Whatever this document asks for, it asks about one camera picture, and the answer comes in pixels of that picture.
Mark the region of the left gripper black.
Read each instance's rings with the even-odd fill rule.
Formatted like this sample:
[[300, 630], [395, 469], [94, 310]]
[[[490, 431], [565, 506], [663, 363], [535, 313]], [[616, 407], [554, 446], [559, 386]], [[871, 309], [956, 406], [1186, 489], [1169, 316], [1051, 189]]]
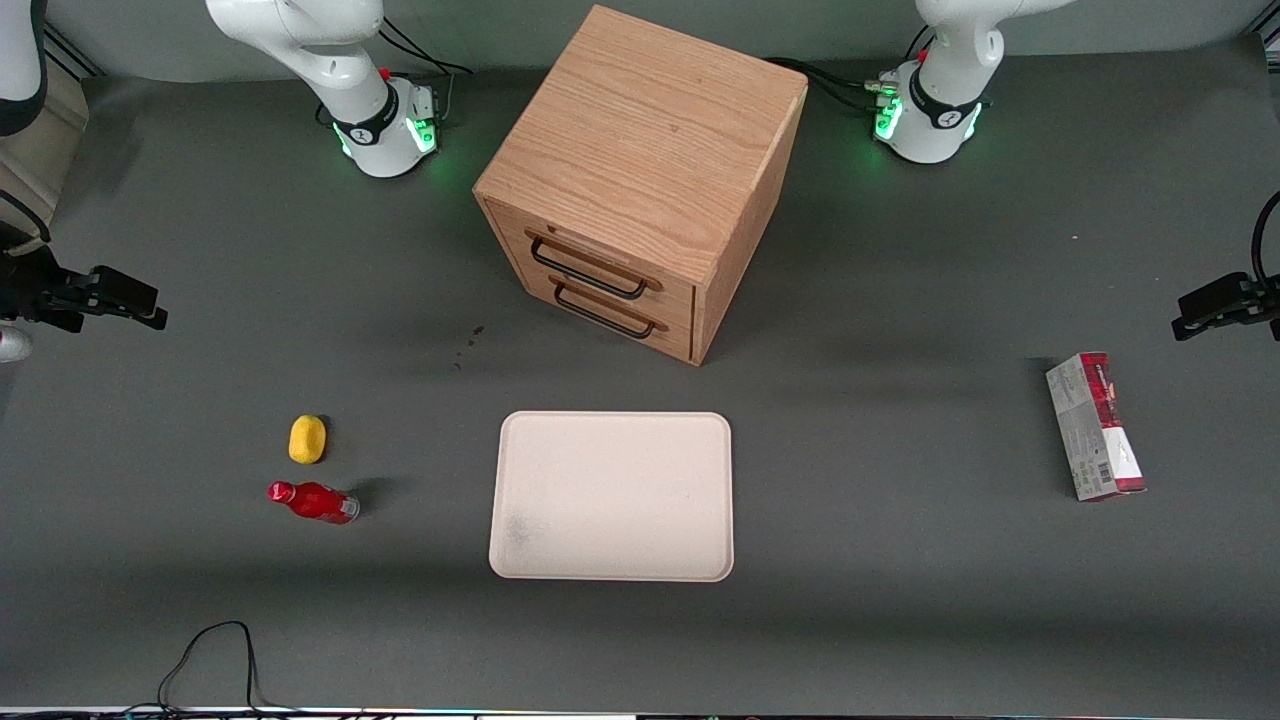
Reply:
[[1230, 325], [1260, 323], [1268, 327], [1276, 342], [1280, 341], [1279, 275], [1251, 281], [1247, 273], [1229, 273], [1181, 296], [1178, 306], [1181, 315], [1171, 322], [1175, 341]]

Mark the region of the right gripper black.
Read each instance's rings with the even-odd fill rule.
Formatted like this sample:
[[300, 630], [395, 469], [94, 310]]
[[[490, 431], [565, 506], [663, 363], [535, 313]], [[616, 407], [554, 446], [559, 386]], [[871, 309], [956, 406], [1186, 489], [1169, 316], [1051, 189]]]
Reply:
[[81, 275], [59, 265], [49, 245], [18, 229], [1, 227], [1, 319], [44, 323], [79, 333], [86, 315], [119, 316], [164, 331], [168, 311], [156, 305], [157, 290], [110, 266], [90, 272], [88, 288]]

